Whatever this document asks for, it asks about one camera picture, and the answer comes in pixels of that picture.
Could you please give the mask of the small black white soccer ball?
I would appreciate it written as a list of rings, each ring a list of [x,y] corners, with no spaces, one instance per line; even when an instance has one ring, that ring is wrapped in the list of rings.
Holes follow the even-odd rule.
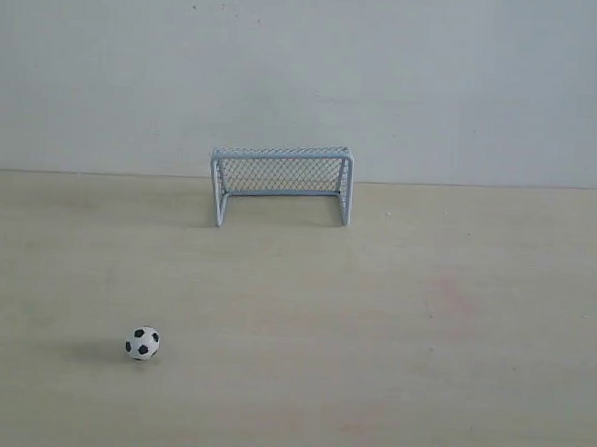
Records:
[[[150,360],[160,348],[160,334],[151,326],[139,326],[125,342],[128,356],[137,361]]]

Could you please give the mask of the white miniature mesh soccer goal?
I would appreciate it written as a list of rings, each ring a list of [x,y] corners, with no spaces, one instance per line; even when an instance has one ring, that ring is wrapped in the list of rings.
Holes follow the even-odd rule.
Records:
[[[210,173],[215,225],[232,197],[335,197],[342,224],[351,223],[354,156],[348,147],[216,147]]]

